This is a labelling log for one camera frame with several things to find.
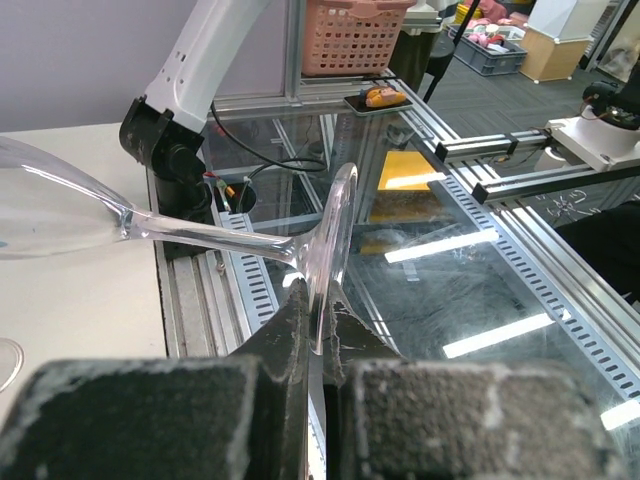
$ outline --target gray storage bin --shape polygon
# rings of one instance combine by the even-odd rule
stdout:
[[[449,28],[452,35],[458,31],[457,25]],[[527,56],[527,51],[508,41],[504,42],[504,47],[510,50],[509,53],[492,52],[462,37],[454,56],[485,77],[518,73]]]

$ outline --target floor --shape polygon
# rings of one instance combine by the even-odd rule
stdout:
[[[517,132],[576,115],[585,87],[603,79],[595,71],[577,70],[573,80],[536,85],[521,74],[483,77],[454,58],[429,106],[463,138]],[[420,96],[430,82],[425,75]]]

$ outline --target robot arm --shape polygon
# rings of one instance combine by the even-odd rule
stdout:
[[[242,41],[271,0],[199,0],[173,51],[145,92],[158,112],[200,133],[211,100]]]
[[[271,1],[198,0],[158,76],[131,105],[120,143],[155,173],[161,213],[206,220],[211,193],[196,156],[200,133],[231,61]]]
[[[618,91],[618,84],[607,81],[592,83],[582,99],[591,105],[594,115],[625,130],[640,128],[640,60],[636,62],[629,81]]]

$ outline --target wall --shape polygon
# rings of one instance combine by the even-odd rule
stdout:
[[[121,121],[195,1],[1,0],[0,132]],[[281,91],[286,1],[258,19],[219,94]]]

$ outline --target white table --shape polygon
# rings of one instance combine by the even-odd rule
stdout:
[[[146,171],[118,143],[119,124],[3,134],[81,168],[133,203],[148,206]],[[42,364],[70,358],[165,357],[152,242],[31,260],[0,261],[0,337],[24,365],[0,393],[0,425]]]

